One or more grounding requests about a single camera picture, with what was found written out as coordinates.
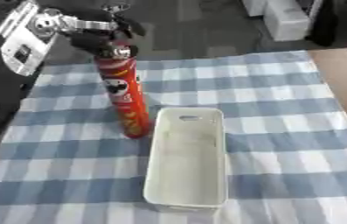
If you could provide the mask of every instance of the red can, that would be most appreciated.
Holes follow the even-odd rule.
[[[95,58],[104,86],[119,114],[124,134],[138,138],[149,133],[149,111],[136,76],[136,60]]]

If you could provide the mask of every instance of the container handle hole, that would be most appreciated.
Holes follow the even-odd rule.
[[[198,121],[201,119],[200,116],[196,116],[196,115],[181,115],[179,116],[180,120],[185,121],[185,122],[194,122],[194,121]]]

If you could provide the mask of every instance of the white box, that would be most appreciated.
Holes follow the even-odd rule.
[[[250,17],[258,17],[264,15],[267,0],[242,0],[242,3]]]
[[[264,22],[275,41],[304,39],[309,17],[295,0],[270,0],[267,3]]]
[[[143,197],[162,211],[215,212],[227,200],[225,155],[220,110],[162,109]]]

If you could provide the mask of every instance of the blue checkered tablecloth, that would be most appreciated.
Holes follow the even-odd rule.
[[[224,112],[223,208],[153,210],[142,198],[151,136],[121,133],[94,65],[51,66],[0,145],[0,223],[347,223],[347,115],[306,52],[137,68],[152,117]]]

